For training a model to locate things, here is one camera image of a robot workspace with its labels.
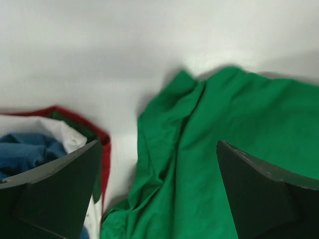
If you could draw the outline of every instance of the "green fabric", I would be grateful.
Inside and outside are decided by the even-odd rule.
[[[76,123],[76,122],[72,121],[71,119],[69,119],[68,117],[65,117],[64,115],[62,115],[58,112],[52,112],[49,115],[47,115],[47,117],[51,118],[51,119],[55,119],[55,120],[64,121],[66,124],[68,124],[70,127],[74,128],[80,134],[87,137],[87,139],[88,139],[87,143],[90,143],[94,140],[97,140],[99,142],[99,144],[101,144],[100,137],[96,133],[91,131],[88,127],[83,126],[79,123]],[[101,193],[102,193],[101,173],[102,173],[102,164],[100,164],[100,166],[98,168],[96,180],[95,180],[94,187],[93,187],[92,195],[93,195],[94,203],[99,201],[99,199],[101,197]]]
[[[218,140],[319,179],[319,88],[228,67],[207,81],[181,72],[138,119],[138,166],[128,200],[102,239],[236,239]]]

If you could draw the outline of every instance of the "laundry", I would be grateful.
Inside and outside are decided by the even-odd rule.
[[[63,144],[67,153],[83,147],[87,138],[65,122],[44,117],[21,117],[0,115],[0,136],[10,132],[41,133]]]
[[[0,138],[0,179],[23,173],[66,155],[63,145],[37,133],[11,133]]]
[[[55,120],[63,120],[69,126],[80,132],[82,135],[87,137],[87,142],[91,142],[94,139],[98,139],[101,141],[103,146],[103,155],[102,155],[102,172],[101,172],[101,180],[96,181],[96,185],[94,187],[94,201],[97,202],[100,198],[100,192],[102,191],[102,201],[104,200],[104,195],[107,187],[107,182],[110,174],[110,154],[111,154],[111,143],[110,137],[101,129],[93,125],[88,120],[84,119],[80,115],[66,110],[62,107],[53,106],[46,109],[34,111],[34,112],[25,112],[25,113],[16,113],[14,115],[18,116],[42,116],[48,117]]]
[[[225,140],[319,179],[319,87],[227,67],[197,82],[185,71],[138,119],[138,165],[102,239],[236,239],[216,157]]]
[[[48,117],[54,120],[61,120],[66,123],[67,126],[72,127],[80,134],[87,138],[87,143],[94,140],[100,141],[103,146],[102,155],[102,172],[101,169],[98,173],[98,177],[93,190],[93,198],[91,198],[87,215],[84,221],[84,225],[90,236],[90,239],[97,239],[100,235],[100,223],[103,210],[103,199],[107,187],[107,181],[110,170],[110,138],[109,136],[100,130],[98,127],[82,118],[81,116],[65,110],[61,107],[50,107],[47,109],[29,112],[29,113],[17,113],[19,116],[41,116]]]

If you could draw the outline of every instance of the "red fabric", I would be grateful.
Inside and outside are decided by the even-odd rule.
[[[45,117],[52,112],[58,112],[67,118],[73,120],[76,123],[84,125],[90,128],[91,131],[95,132],[99,135],[100,141],[103,147],[102,153],[102,173],[101,173],[101,191],[102,191],[102,205],[104,204],[104,197],[106,192],[106,187],[108,184],[109,174],[110,174],[110,158],[111,158],[111,140],[110,137],[100,128],[83,118],[82,116],[66,110],[59,106],[52,106],[46,109],[33,111],[33,112],[25,112],[25,113],[14,113],[11,115],[16,116],[42,116]]]

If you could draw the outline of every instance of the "white fabric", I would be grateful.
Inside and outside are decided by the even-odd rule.
[[[0,115],[0,136],[8,133],[41,133],[55,138],[71,153],[86,144],[87,138],[65,122],[39,116]]]
[[[88,211],[84,220],[85,228],[88,230],[90,239],[100,238],[100,223],[102,219],[102,196],[94,204],[93,197],[90,199]]]
[[[8,133],[41,133],[55,138],[62,143],[65,151],[71,153],[83,147],[87,138],[65,122],[39,116],[6,116],[0,115],[0,137]],[[84,226],[90,239],[98,239],[102,213],[102,197],[94,204],[91,196]]]

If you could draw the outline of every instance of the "pile of clothes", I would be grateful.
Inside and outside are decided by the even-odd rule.
[[[100,141],[101,165],[81,233],[81,239],[98,239],[110,171],[109,136],[80,115],[61,107],[1,114],[0,126],[0,179],[61,158],[94,140]]]

